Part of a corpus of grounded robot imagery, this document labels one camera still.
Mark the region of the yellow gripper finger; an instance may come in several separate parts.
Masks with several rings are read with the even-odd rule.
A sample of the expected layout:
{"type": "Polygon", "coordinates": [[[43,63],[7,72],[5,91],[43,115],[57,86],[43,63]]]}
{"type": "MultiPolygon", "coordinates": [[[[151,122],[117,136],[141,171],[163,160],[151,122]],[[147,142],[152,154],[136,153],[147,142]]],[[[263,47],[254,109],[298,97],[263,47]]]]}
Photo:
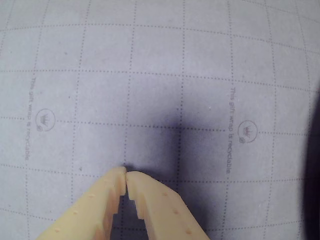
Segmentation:
{"type": "Polygon", "coordinates": [[[150,240],[209,239],[181,196],[163,183],[145,173],[130,171],[127,190],[150,240]]]}
{"type": "Polygon", "coordinates": [[[38,240],[109,240],[120,197],[126,194],[125,167],[99,178],[38,240]]]}

